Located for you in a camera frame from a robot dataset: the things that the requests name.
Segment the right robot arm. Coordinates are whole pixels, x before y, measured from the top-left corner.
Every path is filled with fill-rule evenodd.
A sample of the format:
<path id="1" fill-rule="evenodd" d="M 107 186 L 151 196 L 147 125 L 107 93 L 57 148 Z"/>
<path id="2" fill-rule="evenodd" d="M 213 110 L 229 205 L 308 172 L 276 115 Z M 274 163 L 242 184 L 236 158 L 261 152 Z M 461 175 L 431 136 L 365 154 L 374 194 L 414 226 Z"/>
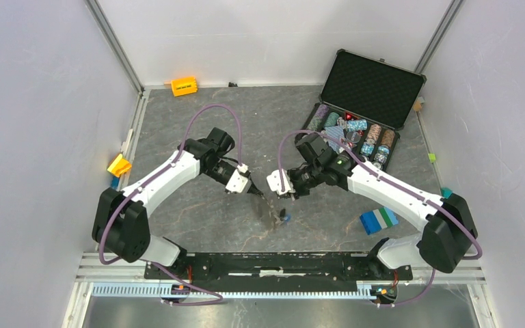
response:
<path id="1" fill-rule="evenodd" d="M 368 272 L 384 279 L 395 269 L 427 264 L 452 273 L 462 260 L 478 260 L 483 249 L 466 200 L 420 190 L 376 168 L 345 143 L 326 134 L 297 130 L 302 134 L 296 147 L 304 158 L 301 167 L 278 169 L 267 176 L 267 184 L 278 197 L 297 199 L 323 183 L 367 197 L 404 218 L 417 233 L 402 238 L 384 238 L 372 249 Z"/>

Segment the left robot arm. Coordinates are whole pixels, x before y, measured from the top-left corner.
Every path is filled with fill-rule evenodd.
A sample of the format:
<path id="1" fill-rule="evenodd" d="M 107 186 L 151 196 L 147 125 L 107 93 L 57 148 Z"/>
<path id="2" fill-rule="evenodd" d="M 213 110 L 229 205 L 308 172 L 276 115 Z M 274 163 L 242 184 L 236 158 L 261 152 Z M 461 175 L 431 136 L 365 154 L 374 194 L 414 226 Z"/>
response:
<path id="1" fill-rule="evenodd" d="M 171 278 L 182 277 L 187 259 L 182 248 L 150 233 L 148 218 L 173 192 L 201 174 L 212 178 L 230 194 L 261 196 L 245 165 L 233 165 L 225 155 L 235 146 L 225 131 L 213 128 L 207 137 L 188 139 L 183 146 L 144 178 L 118 191 L 104 190 L 99 198 L 92 238 L 120 259 L 158 262 Z"/>

